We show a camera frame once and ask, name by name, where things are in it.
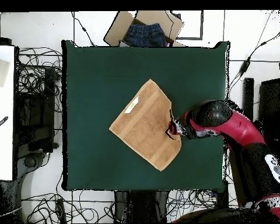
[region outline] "floor tile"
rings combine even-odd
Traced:
[[[116,14],[117,11],[79,11],[75,12],[75,17],[80,20],[95,45],[109,46],[103,39]],[[75,43],[80,47],[92,46],[77,20],[75,21]]]
[[[280,31],[278,10],[227,10],[225,18],[225,40],[229,40],[230,59],[245,60],[256,48],[266,21],[267,26],[259,44],[273,38]],[[257,49],[252,60],[280,61],[280,37]]]
[[[172,13],[179,13],[184,22],[178,37],[200,37],[201,10],[173,10]]]
[[[189,47],[214,47],[223,40],[224,10],[204,11],[202,40],[176,40]]]
[[[1,15],[1,36],[19,47],[49,47],[61,52],[61,40],[72,40],[70,12],[21,12]]]

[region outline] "white cable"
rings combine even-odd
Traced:
[[[23,208],[23,206],[21,206],[20,208],[18,208],[18,209],[15,209],[14,211],[11,211],[11,212],[8,212],[8,213],[5,213],[5,214],[3,214],[3,215],[0,215],[0,217],[2,217],[2,216],[6,216],[6,215],[9,215],[9,214],[12,214],[12,213],[14,213],[14,212],[16,212],[16,211],[18,211],[18,210],[20,210],[20,209],[22,209]]]

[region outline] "table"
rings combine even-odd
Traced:
[[[4,87],[0,87],[0,121],[8,120],[0,126],[0,180],[13,179],[13,98],[15,47],[0,45],[0,59],[10,62]]]
[[[160,172],[108,128],[150,78],[176,115],[203,100],[224,99],[226,49],[227,43],[214,49],[117,48],[63,41],[63,188],[222,189],[221,137],[184,140],[180,153]]]

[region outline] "white floor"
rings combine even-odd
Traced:
[[[199,14],[196,11],[181,11],[181,18],[185,21],[182,36],[197,37],[200,26]],[[271,11],[268,10],[206,10],[204,11],[203,39],[201,41],[179,40],[187,46],[213,47],[219,41],[230,41],[230,64],[229,76],[232,80],[238,73],[239,68],[250,53],[255,49],[261,36],[265,23]],[[92,41],[98,46],[106,46],[103,37],[113,22],[116,12],[75,12],[75,16],[87,29]],[[59,52],[61,40],[74,40],[78,46],[90,46],[86,33],[81,29],[70,12],[29,12],[29,13],[3,13],[0,21],[0,35],[12,39],[12,43],[20,48],[25,47],[48,47]],[[280,11],[273,11],[269,17],[267,26],[259,42],[274,37],[280,31]],[[56,58],[43,58],[46,61],[54,62]],[[252,77],[255,80],[254,101],[258,100],[258,90],[262,81],[280,77],[280,37],[260,47],[251,58],[251,65],[245,77]],[[242,105],[242,79],[237,83],[231,92],[231,99],[239,106]],[[257,104],[254,105],[254,115],[257,113]],[[55,127],[59,128],[61,116],[56,114]],[[60,148],[50,156],[49,163],[30,173],[23,183],[22,198],[29,198],[35,195],[55,193],[56,185],[62,172],[62,135],[59,132],[55,136],[55,142]],[[79,206],[79,194],[81,191],[63,191],[58,186],[58,192],[68,202],[73,201]],[[234,188],[230,188],[231,198],[235,197]],[[27,217],[33,208],[39,203],[37,199],[23,201],[24,218]],[[84,191],[80,197],[82,208],[94,208],[99,216],[103,216],[104,207],[109,207],[114,201],[112,191]],[[71,210],[69,204],[65,204],[66,211]],[[87,219],[93,218],[92,211],[84,212]],[[37,221],[40,215],[35,214],[32,221]],[[89,222],[96,222],[97,217]],[[102,218],[100,223],[110,223],[113,220],[108,216]],[[73,218],[73,223],[85,222],[81,216]]]

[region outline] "black cable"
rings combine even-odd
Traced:
[[[49,153],[49,155],[48,155],[48,160],[47,160],[47,163],[46,163],[46,164],[48,164],[48,162],[49,162],[49,160],[50,160],[50,155],[51,155],[51,153]]]
[[[82,26],[82,24],[81,24],[80,20],[74,16],[73,12],[71,12],[71,13],[72,13],[72,17],[73,17],[73,19],[74,19],[74,20],[77,20],[77,21],[79,22],[79,24],[80,24],[80,26],[81,26],[82,30],[83,30],[83,31],[87,34],[88,39],[90,40],[91,45],[92,45],[92,46],[95,46],[95,45],[94,45],[94,43],[92,42],[91,38],[89,37],[89,35],[88,35],[88,32],[87,32],[86,28],[84,28],[84,27]]]
[[[265,25],[264,25],[263,31],[261,32],[261,35],[260,35],[260,37],[259,37],[259,40],[258,40],[258,42],[257,42],[257,45],[255,46],[255,49],[256,49],[256,47],[258,46],[258,44],[259,44],[259,42],[260,42],[261,37],[263,36],[263,33],[264,33],[264,30],[265,30],[265,27],[266,27],[266,26],[267,26],[267,24],[268,24],[268,20],[270,19],[272,12],[273,12],[273,10],[271,11],[271,13],[270,13],[270,14],[269,14],[269,16],[268,16],[267,22],[266,22],[266,23],[265,23]]]

